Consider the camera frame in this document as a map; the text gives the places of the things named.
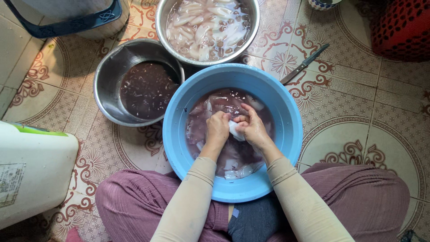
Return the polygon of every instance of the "green label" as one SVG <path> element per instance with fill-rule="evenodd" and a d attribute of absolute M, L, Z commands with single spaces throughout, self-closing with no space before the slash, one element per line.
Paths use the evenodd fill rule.
<path fill-rule="evenodd" d="M 63 133 L 60 131 L 51 131 L 44 128 L 36 128 L 36 127 L 31 127 L 28 125 L 18 124 L 18 123 L 10 123 L 10 124 L 15 126 L 21 133 L 36 133 L 36 134 L 44 134 L 44 135 L 67 136 L 66 133 Z"/>

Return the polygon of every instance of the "finger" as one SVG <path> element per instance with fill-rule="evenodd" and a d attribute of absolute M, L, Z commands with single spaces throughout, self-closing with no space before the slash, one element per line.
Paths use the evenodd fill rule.
<path fill-rule="evenodd" d="M 216 112 L 214 115 L 212 115 L 212 116 L 215 116 L 215 117 L 218 117 L 218 118 L 222 118 L 222 116 L 225 114 L 225 112 L 223 112 L 223 111 L 218 111 L 218 112 Z"/>
<path fill-rule="evenodd" d="M 255 110 L 254 110 L 251 106 L 249 106 L 249 105 L 248 105 L 248 104 L 246 104 L 246 103 L 242 103 L 242 104 L 240 104 L 240 105 L 242 106 L 242 108 L 243 108 L 244 110 L 248 111 L 249 119 L 252 119 L 252 118 L 258 117 L 257 113 L 255 112 Z"/>
<path fill-rule="evenodd" d="M 231 117 L 231 113 L 224 113 L 222 115 L 222 119 L 226 122 L 228 122 L 230 120 L 230 117 Z"/>
<path fill-rule="evenodd" d="M 240 123 L 240 122 L 243 122 L 243 121 L 246 121 L 246 122 L 249 123 L 249 116 L 247 116 L 247 115 L 240 115 L 239 117 L 235 117 L 233 119 L 233 121 L 236 122 L 236 123 Z"/>
<path fill-rule="evenodd" d="M 238 123 L 238 125 L 239 125 L 239 126 L 243 126 L 243 127 L 248 127 L 248 126 L 249 126 L 249 123 L 248 123 L 248 122 L 246 122 L 246 121 L 242 121 L 242 122 Z"/>
<path fill-rule="evenodd" d="M 236 132 L 238 132 L 239 134 L 244 134 L 245 133 L 245 129 L 246 127 L 244 126 L 236 126 Z"/>

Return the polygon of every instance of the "gray sock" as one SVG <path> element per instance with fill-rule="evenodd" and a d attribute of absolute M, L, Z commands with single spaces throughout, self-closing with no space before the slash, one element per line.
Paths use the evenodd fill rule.
<path fill-rule="evenodd" d="M 228 234 L 233 242 L 265 242 L 281 225 L 288 225 L 281 204 L 277 197 L 266 195 L 234 205 Z"/>

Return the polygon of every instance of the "knife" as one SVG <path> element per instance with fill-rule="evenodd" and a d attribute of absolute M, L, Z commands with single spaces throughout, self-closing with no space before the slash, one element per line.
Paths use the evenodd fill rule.
<path fill-rule="evenodd" d="M 292 72 L 290 72 L 286 77 L 282 78 L 281 84 L 286 85 L 288 84 L 293 77 L 295 77 L 299 72 L 301 72 L 305 67 L 307 67 L 313 60 L 315 60 L 327 47 L 329 47 L 330 44 L 325 44 L 321 46 L 317 51 L 315 51 L 312 55 L 307 57 L 296 69 L 294 69 Z"/>

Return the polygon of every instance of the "label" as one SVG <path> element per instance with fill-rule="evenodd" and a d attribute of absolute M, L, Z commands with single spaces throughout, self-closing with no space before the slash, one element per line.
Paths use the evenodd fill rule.
<path fill-rule="evenodd" d="M 0 164 L 0 207 L 11 205 L 18 195 L 25 163 Z"/>
<path fill-rule="evenodd" d="M 10 123 L 15 126 L 21 133 L 35 133 L 44 135 L 55 135 L 55 136 L 68 136 L 66 133 L 60 131 L 51 131 L 44 128 L 36 128 L 25 124 Z"/>

